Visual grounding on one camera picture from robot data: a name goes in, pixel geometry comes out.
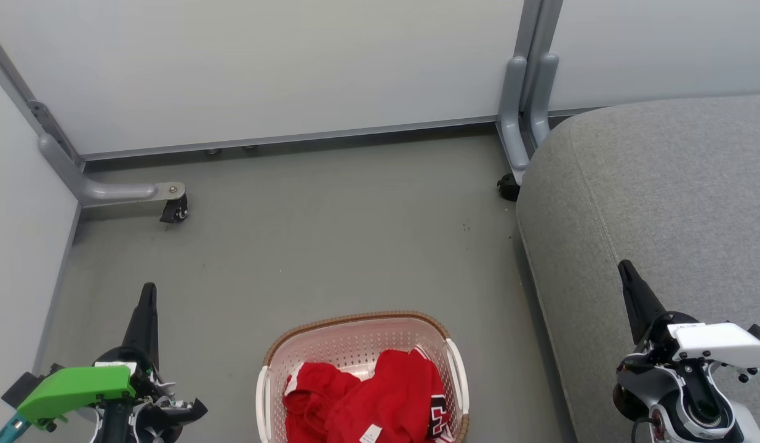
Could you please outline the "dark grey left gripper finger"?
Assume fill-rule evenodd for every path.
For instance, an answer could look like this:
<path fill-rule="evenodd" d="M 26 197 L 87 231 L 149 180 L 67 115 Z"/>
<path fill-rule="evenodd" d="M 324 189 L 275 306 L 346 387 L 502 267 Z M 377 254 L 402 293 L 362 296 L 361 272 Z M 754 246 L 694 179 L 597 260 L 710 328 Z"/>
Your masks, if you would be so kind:
<path fill-rule="evenodd" d="M 154 369 L 158 369 L 159 334 L 155 283 L 147 282 L 143 285 L 140 300 L 132 313 L 122 345 L 141 351 Z"/>

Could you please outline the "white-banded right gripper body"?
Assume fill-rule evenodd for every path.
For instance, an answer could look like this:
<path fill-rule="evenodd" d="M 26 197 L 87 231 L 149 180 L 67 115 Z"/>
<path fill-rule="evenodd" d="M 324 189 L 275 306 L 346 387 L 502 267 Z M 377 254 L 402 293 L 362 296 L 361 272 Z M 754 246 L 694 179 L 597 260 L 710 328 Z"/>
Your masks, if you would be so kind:
<path fill-rule="evenodd" d="M 667 312 L 653 320 L 625 358 L 627 385 L 708 385 L 718 367 L 760 377 L 760 327 L 706 324 Z"/>

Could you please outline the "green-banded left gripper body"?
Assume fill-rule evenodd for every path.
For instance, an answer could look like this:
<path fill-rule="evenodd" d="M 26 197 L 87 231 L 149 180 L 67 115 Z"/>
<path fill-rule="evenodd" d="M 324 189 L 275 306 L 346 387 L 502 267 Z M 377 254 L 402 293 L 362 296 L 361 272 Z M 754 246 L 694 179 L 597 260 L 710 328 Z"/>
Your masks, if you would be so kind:
<path fill-rule="evenodd" d="M 118 346 L 86 367 L 54 364 L 48 375 L 24 373 L 3 395 L 13 417 L 0 443 L 18 443 L 31 428 L 52 433 L 67 415 L 95 412 L 89 443 L 175 443 L 185 426 L 204 417 L 200 400 L 178 401 L 158 369 L 137 349 Z"/>

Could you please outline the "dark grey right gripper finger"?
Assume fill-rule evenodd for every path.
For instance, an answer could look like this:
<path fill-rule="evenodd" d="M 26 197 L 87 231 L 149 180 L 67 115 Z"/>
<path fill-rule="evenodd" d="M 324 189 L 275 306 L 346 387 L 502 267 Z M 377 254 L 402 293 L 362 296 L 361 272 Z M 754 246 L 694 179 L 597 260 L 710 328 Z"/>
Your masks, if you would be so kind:
<path fill-rule="evenodd" d="M 666 313 L 666 308 L 647 281 L 638 273 L 632 261 L 628 259 L 619 261 L 618 272 L 632 340 L 635 345 L 638 345 L 652 323 Z"/>

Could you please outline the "red shorts with elastic waistband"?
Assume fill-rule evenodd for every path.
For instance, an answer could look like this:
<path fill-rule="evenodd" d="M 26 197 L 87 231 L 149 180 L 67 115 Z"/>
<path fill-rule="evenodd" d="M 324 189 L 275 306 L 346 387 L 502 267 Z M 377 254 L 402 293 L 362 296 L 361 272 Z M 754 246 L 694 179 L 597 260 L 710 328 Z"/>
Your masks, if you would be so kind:
<path fill-rule="evenodd" d="M 328 443 L 333 407 L 360 382 L 326 362 L 299 364 L 287 377 L 283 393 L 287 443 Z"/>

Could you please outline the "red garment with white label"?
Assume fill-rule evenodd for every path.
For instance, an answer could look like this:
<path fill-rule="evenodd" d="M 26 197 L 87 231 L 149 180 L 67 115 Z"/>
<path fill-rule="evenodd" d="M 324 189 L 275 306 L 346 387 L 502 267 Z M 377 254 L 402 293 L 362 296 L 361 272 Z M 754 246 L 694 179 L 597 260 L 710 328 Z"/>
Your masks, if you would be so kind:
<path fill-rule="evenodd" d="M 421 348 L 380 353 L 330 410 L 326 443 L 455 443 L 441 375 Z"/>

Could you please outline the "grey fabric sofa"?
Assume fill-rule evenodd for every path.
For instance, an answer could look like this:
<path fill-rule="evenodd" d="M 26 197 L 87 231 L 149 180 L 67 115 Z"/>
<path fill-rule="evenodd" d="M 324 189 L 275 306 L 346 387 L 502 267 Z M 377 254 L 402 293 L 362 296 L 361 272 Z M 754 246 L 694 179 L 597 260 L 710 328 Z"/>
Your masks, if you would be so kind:
<path fill-rule="evenodd" d="M 566 119 L 532 157 L 516 210 L 578 443 L 630 443 L 612 400 L 634 347 L 619 261 L 669 311 L 760 326 L 760 95 Z"/>

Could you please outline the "grey partition foot left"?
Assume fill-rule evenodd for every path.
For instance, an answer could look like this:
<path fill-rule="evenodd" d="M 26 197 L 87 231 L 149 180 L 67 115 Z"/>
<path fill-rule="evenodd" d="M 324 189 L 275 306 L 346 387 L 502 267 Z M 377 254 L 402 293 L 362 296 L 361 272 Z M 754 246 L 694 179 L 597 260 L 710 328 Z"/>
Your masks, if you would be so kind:
<path fill-rule="evenodd" d="M 186 194 L 181 182 L 106 184 L 84 175 L 79 157 L 48 107 L 36 100 L 14 63 L 0 45 L 0 83 L 38 135 L 38 150 L 81 207 L 143 204 L 178 199 Z"/>

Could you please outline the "white perforated laundry basket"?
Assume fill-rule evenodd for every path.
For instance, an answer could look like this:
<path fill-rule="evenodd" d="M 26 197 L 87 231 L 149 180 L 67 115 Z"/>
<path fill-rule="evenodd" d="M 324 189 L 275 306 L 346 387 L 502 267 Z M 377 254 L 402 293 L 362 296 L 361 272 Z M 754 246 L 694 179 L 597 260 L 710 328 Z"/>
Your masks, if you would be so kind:
<path fill-rule="evenodd" d="M 470 391 L 460 351 L 444 326 L 417 311 L 380 311 L 313 322 L 289 330 L 270 346 L 255 390 L 261 443 L 287 443 L 283 390 L 299 364 L 326 362 L 365 380 L 382 351 L 421 348 L 434 362 L 451 414 L 453 443 L 466 443 Z"/>

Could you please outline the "grey partition post with foot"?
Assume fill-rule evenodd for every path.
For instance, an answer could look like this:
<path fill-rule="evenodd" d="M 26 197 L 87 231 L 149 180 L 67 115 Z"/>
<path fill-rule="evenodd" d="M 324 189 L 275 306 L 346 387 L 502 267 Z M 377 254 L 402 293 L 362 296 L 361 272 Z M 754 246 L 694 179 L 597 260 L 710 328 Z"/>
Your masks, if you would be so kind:
<path fill-rule="evenodd" d="M 551 52 L 564 0 L 525 0 L 514 56 L 506 64 L 496 129 L 518 184 L 550 132 L 549 106 L 559 56 Z"/>

